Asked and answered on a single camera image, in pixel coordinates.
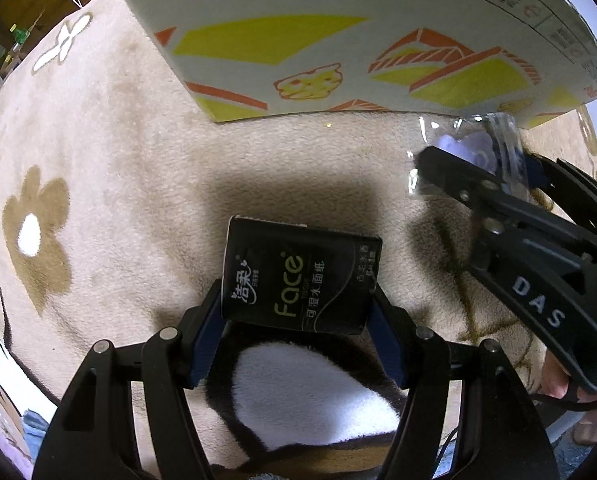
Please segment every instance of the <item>beige carpet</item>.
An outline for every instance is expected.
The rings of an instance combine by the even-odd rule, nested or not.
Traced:
[[[467,210],[408,197],[418,115],[214,124],[123,0],[93,0],[66,25],[0,92],[0,416],[24,452],[22,412],[51,418],[96,340],[143,341],[200,303],[233,214],[381,235],[379,282],[394,304],[450,340],[497,338],[537,387],[542,346],[460,270]],[[571,112],[525,142],[595,173],[594,136],[581,131]],[[204,393],[188,399],[208,458],[240,465],[248,457]],[[135,400],[155,471],[138,390]],[[458,405],[454,388],[448,429]]]

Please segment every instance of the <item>green object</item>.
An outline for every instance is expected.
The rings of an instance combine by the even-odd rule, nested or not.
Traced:
[[[30,32],[26,28],[17,27],[16,23],[12,25],[10,32],[14,34],[14,41],[21,46],[23,46],[30,36]]]

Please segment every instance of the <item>cardboard box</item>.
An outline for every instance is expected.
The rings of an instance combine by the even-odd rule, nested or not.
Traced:
[[[127,0],[215,121],[322,110],[506,111],[597,98],[567,0]]]

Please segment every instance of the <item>brown flower pattern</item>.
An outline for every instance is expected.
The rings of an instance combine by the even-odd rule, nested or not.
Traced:
[[[21,196],[9,197],[3,208],[3,233],[16,275],[36,311],[43,313],[50,294],[67,294],[72,271],[56,239],[69,213],[69,190],[64,179],[40,188],[40,169],[30,168]]]

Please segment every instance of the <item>metal screw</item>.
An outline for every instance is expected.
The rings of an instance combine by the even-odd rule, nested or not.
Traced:
[[[500,235],[505,231],[502,222],[499,222],[495,218],[486,218],[483,220],[483,227],[495,235]]]
[[[429,341],[434,337],[434,332],[431,328],[420,326],[416,329],[416,336],[423,341]]]
[[[94,346],[92,347],[92,350],[94,350],[97,354],[104,354],[109,349],[110,349],[110,342],[105,339],[101,339],[100,341],[97,341],[96,343],[94,343]]]
[[[165,327],[161,332],[158,333],[161,339],[165,339],[169,341],[170,339],[174,339],[178,336],[178,330],[176,330],[173,326]]]
[[[498,184],[496,182],[492,182],[491,180],[484,180],[481,182],[485,189],[489,189],[490,191],[496,191],[498,189]]]
[[[498,341],[495,341],[494,339],[486,339],[483,341],[483,346],[488,352],[492,353],[498,352],[501,349],[501,345],[499,345]]]

